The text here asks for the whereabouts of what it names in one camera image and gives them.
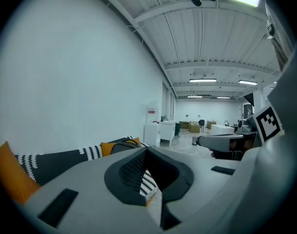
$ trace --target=black and white striped pillow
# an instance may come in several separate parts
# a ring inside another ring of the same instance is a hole
[[[158,186],[151,174],[148,170],[145,171],[144,176],[142,178],[142,183],[140,185],[139,194],[144,196],[146,200],[150,200],[150,198],[157,192]]]
[[[102,157],[99,146],[43,155],[15,155],[19,164],[40,186],[61,175],[69,168]]]

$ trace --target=ceiling beam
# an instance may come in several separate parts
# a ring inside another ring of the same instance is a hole
[[[212,95],[212,96],[232,96],[235,92],[208,92],[208,91],[185,91],[177,92],[178,96],[193,96],[193,95]]]
[[[193,99],[193,98],[178,98],[177,99],[177,101],[181,101],[181,100],[192,100],[192,101],[210,101],[210,100],[216,100],[216,101],[237,101],[237,102],[239,102],[239,101],[244,101],[244,99],[242,99],[242,98],[238,98],[238,99],[216,99],[216,98],[211,98],[211,99],[209,99],[209,98],[205,98],[205,99],[203,99],[203,98],[200,98],[200,99]]]
[[[239,95],[239,98],[244,97],[248,94],[251,94],[258,89],[267,87],[273,84],[275,81],[277,80],[274,79],[273,77],[270,77],[266,81],[259,83],[257,86],[248,86],[246,89],[243,89],[242,91],[240,91],[241,95]]]
[[[226,82],[201,82],[196,83],[196,82],[188,82],[188,83],[176,83],[174,84],[174,88],[177,87],[232,87],[232,88],[246,88],[249,85],[247,84],[241,84],[241,83],[226,83]]]
[[[168,76],[166,69],[163,65],[163,62],[158,54],[158,52],[156,51],[156,49],[154,48],[152,42],[150,41],[150,39],[148,38],[148,36],[146,35],[146,33],[140,28],[139,24],[136,22],[136,20],[134,20],[134,18],[131,16],[131,14],[122,6],[122,4],[118,1],[118,0],[108,0],[113,6],[115,6],[120,13],[122,13],[122,15],[131,23],[131,25],[137,29],[137,32],[139,33],[139,35],[143,38],[143,40],[145,41],[145,43],[147,44],[148,48],[151,50],[151,52],[154,54],[158,64],[160,65],[160,67],[162,68],[165,76],[168,79],[168,82],[170,84],[170,87],[173,87],[173,84],[171,82],[170,77]],[[172,89],[175,96],[177,97],[176,91],[174,89]]]
[[[193,62],[184,62],[184,63],[175,63],[165,66],[167,71],[181,69],[181,68],[216,68],[216,67],[230,67],[237,69],[244,69],[249,71],[254,71],[263,74],[271,74],[275,77],[279,76],[279,70],[270,70],[261,67],[256,67],[248,64],[227,62],[227,61],[209,61],[208,65],[206,61],[193,61]]]
[[[190,0],[180,0],[176,2],[162,4],[154,8],[151,8],[149,10],[146,10],[143,13],[139,14],[135,18],[135,21],[139,23],[149,18],[153,18],[159,15],[167,14],[178,10],[215,9],[215,8],[216,8],[216,2],[213,2],[213,1],[204,0],[202,2],[201,7],[196,7],[193,5],[193,3]],[[234,12],[247,14],[249,16],[255,17],[262,21],[266,21],[268,19],[266,14],[262,12],[259,8],[252,8],[252,7],[249,7],[248,5],[245,6],[233,0],[219,0],[218,8],[221,10],[234,11]]]

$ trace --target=black pad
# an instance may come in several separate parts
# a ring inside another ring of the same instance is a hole
[[[76,191],[70,189],[63,190],[38,216],[38,218],[56,228],[77,195],[78,192]]]
[[[225,167],[220,167],[220,166],[214,166],[211,168],[212,171],[222,173],[222,174],[227,174],[227,175],[233,175],[235,172],[235,169],[230,169],[230,168],[225,168]]]

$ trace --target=couch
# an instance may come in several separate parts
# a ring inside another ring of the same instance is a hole
[[[180,124],[181,128],[188,128],[188,122],[187,121],[180,121],[179,124]]]
[[[110,143],[118,143],[128,139],[132,139],[132,137],[116,139]],[[102,150],[101,145],[98,144],[59,153],[15,155],[15,158],[29,177],[40,186],[43,186],[79,163],[102,158]],[[157,189],[157,184],[153,180],[149,171],[146,170],[142,178],[141,190],[139,193],[145,197],[146,201],[149,201],[156,193]]]
[[[188,127],[188,130],[191,132],[191,133],[200,133],[200,126],[199,124],[189,124],[189,127]]]
[[[207,120],[207,129],[211,129],[211,125],[215,125],[216,123],[214,120]]]
[[[191,121],[188,123],[188,127],[189,127],[190,125],[199,125],[199,124],[198,124],[198,121],[196,121],[196,120],[191,120]]]

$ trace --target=white cabinet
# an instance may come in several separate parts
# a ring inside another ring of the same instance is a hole
[[[160,146],[160,131],[160,124],[146,123],[144,128],[144,142],[152,146]]]
[[[172,139],[174,137],[176,122],[173,120],[160,122],[161,124],[161,139],[170,141],[169,146],[172,144]]]

